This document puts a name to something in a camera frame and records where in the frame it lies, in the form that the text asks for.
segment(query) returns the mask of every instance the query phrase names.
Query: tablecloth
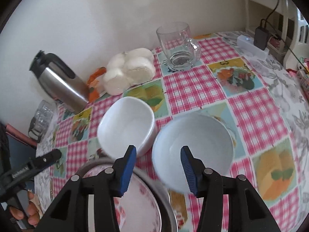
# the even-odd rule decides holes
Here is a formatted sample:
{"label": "tablecloth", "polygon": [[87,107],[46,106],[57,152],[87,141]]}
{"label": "tablecloth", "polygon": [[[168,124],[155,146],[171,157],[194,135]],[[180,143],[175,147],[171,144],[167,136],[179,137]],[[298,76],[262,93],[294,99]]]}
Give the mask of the tablecloth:
{"label": "tablecloth", "polygon": [[[272,55],[261,61],[236,45],[240,34],[201,36],[201,59],[189,71],[169,70],[158,47],[153,50],[152,81],[118,96],[104,95],[78,115],[58,106],[53,131],[37,147],[37,156],[53,148],[62,152],[57,164],[35,177],[43,212],[80,166],[104,156],[96,132],[106,111],[121,97],[136,96],[151,106],[158,130],[173,115],[189,111],[223,123],[234,143],[227,176],[246,175],[281,231],[296,231],[309,212],[309,105],[297,80]],[[157,179],[151,150],[136,165]],[[203,199],[173,191],[170,196],[179,231],[196,231]],[[228,197],[224,196],[222,230],[227,229]]]}

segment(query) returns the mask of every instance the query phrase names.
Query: square white bowl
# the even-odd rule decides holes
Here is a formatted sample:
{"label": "square white bowl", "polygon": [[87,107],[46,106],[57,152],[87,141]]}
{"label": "square white bowl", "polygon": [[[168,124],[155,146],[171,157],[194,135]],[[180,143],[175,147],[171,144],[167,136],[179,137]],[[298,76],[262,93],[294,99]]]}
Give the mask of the square white bowl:
{"label": "square white bowl", "polygon": [[97,138],[104,153],[118,159],[125,155],[129,145],[134,145],[137,157],[144,155],[158,133],[154,117],[150,106],[138,98],[116,101],[98,126]]}

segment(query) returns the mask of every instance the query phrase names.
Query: person's hand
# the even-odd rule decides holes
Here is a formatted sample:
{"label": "person's hand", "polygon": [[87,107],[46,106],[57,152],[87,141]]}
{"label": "person's hand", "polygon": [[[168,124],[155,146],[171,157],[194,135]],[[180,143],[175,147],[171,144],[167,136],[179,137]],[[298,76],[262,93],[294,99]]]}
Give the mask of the person's hand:
{"label": "person's hand", "polygon": [[[28,192],[28,198],[33,199],[34,195],[31,192]],[[17,220],[21,220],[24,218],[24,214],[23,212],[21,212],[20,210],[18,210],[17,208],[13,208],[13,207],[9,207],[10,212],[12,214],[12,216],[17,219]],[[28,218],[28,222],[30,225],[33,225],[34,227],[37,226],[37,224],[40,221],[40,216],[38,213],[38,209],[35,206],[35,204],[31,201],[29,201],[29,206],[27,208],[27,212],[29,214],[29,218]]]}

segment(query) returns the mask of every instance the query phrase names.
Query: thermos lid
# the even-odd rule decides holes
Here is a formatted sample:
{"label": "thermos lid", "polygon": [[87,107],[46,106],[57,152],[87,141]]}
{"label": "thermos lid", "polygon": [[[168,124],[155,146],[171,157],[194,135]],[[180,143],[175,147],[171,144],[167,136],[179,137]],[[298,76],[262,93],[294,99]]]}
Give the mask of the thermos lid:
{"label": "thermos lid", "polygon": [[68,78],[74,79],[76,77],[75,73],[58,56],[53,53],[45,54],[42,50],[34,57],[29,70],[39,78],[50,62],[57,65]]}

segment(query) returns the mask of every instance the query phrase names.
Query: white power strip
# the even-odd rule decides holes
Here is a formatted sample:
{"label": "white power strip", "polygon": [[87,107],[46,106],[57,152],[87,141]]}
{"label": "white power strip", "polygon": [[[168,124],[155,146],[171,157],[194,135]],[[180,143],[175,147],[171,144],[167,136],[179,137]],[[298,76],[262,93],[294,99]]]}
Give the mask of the white power strip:
{"label": "white power strip", "polygon": [[254,46],[254,39],[244,35],[240,35],[237,38],[237,46],[251,52],[254,56],[258,57],[260,60],[266,60],[269,49],[261,50],[260,48]]}

